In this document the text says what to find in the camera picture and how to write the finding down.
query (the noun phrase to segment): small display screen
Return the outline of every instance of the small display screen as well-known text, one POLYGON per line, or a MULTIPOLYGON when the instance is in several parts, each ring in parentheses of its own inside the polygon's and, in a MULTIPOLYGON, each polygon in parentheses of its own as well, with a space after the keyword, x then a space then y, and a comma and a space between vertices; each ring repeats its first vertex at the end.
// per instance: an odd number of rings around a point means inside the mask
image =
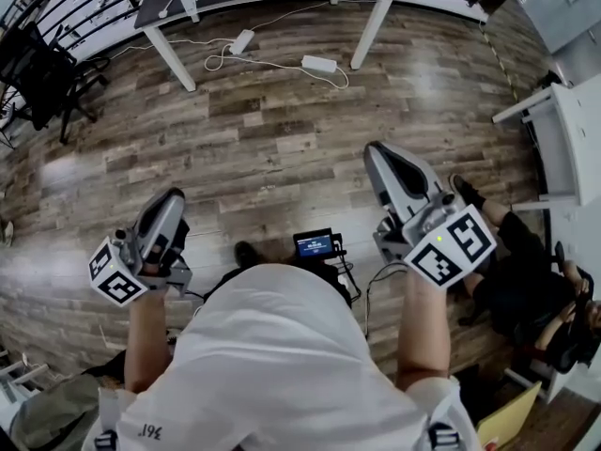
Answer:
POLYGON ((330 236, 312 237, 297 241, 300 257, 319 256, 333 251, 330 236))

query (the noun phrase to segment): white marker cube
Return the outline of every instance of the white marker cube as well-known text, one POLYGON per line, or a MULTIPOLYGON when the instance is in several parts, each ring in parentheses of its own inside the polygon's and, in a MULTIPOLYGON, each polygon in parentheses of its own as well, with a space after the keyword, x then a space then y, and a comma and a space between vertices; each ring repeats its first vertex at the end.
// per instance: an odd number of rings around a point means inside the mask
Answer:
POLYGON ((119 248, 112 245, 108 237, 90 259, 88 269, 92 288, 119 307, 125 307, 148 291, 131 275, 119 257, 119 248))
POLYGON ((405 262, 431 283, 448 288, 475 270, 496 247, 484 219, 470 205, 429 232, 405 262))

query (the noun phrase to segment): black office chair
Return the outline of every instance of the black office chair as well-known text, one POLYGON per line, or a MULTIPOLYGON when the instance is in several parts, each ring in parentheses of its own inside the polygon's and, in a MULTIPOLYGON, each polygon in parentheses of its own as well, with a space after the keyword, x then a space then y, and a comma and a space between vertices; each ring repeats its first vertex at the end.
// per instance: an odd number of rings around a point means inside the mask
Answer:
POLYGON ((66 136, 71 112, 79 110, 90 121, 96 116, 80 104, 82 96, 95 84, 108 85, 100 73, 108 66, 97 62, 77 63, 77 60, 56 42, 46 43, 32 22, 23 29, 13 28, 0 40, 0 81, 14 87, 25 101, 25 106, 8 109, 10 119, 31 120, 36 131, 47 127, 53 116, 63 114, 60 142, 68 143, 66 136))

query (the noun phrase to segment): white desk leg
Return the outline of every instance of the white desk leg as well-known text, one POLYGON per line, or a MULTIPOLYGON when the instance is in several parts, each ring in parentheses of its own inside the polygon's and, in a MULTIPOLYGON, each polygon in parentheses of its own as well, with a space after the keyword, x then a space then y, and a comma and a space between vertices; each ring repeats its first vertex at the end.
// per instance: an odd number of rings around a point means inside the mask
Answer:
POLYGON ((374 9, 372 10, 372 14, 369 17, 369 21, 367 22, 367 26, 365 30, 363 30, 363 35, 361 40, 359 41, 359 45, 357 45, 357 50, 355 51, 355 55, 353 59, 350 61, 350 67, 354 70, 358 70, 361 68, 363 64, 363 60, 365 56, 369 52, 376 35, 378 34, 378 30, 384 22, 384 18, 388 13, 388 9, 391 7, 393 0, 378 0, 374 9))
POLYGON ((551 402, 565 387, 568 381, 570 381, 570 378, 572 378, 572 375, 576 372, 576 369, 577 367, 574 365, 567 374, 559 373, 553 369, 551 384, 549 385, 547 391, 547 404, 551 402))
POLYGON ((159 29, 159 27, 149 27, 144 29, 144 33, 155 46, 159 54, 161 54, 162 59, 173 71, 181 84, 186 87, 186 90, 194 92, 196 90, 196 84, 194 83, 193 78, 184 67, 184 64, 177 58, 176 53, 171 45, 169 45, 165 35, 162 34, 161 29, 159 29))
POLYGON ((528 97, 525 101, 521 101, 520 103, 517 103, 513 107, 509 107, 507 110, 503 110, 499 114, 496 114, 494 117, 492 117, 492 121, 495 124, 498 124, 499 122, 503 122, 507 118, 514 116, 515 114, 519 114, 520 112, 524 112, 526 109, 532 107, 533 105, 536 105, 537 103, 540 103, 541 101, 548 99, 550 96, 551 96, 551 87, 545 88, 544 90, 541 90, 537 94, 534 94, 531 97, 528 97))

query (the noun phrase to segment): power adapter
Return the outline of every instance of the power adapter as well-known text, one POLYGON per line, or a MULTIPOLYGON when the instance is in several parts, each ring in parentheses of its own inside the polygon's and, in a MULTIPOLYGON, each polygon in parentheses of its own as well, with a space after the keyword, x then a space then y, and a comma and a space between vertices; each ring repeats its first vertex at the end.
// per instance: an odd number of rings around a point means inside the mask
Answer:
POLYGON ((253 30, 242 30, 242 33, 238 35, 238 38, 232 46, 229 48, 229 51, 232 55, 240 55, 244 52, 244 49, 251 43, 251 40, 254 37, 253 30))
POLYGON ((335 73, 338 62, 320 56, 305 55, 302 59, 302 67, 307 70, 319 70, 327 73, 335 73))

